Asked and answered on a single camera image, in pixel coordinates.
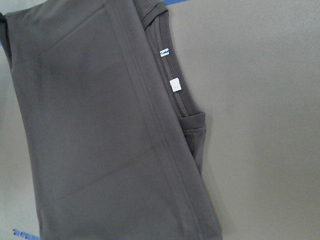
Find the brown t-shirt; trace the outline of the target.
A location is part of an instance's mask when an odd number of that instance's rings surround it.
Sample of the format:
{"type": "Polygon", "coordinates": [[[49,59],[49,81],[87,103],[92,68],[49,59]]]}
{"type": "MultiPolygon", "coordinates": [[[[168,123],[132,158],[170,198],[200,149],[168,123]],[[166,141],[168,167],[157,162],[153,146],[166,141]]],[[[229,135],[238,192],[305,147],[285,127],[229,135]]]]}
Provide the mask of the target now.
{"type": "Polygon", "coordinates": [[[220,240],[195,104],[161,0],[2,14],[43,240],[220,240]]]}

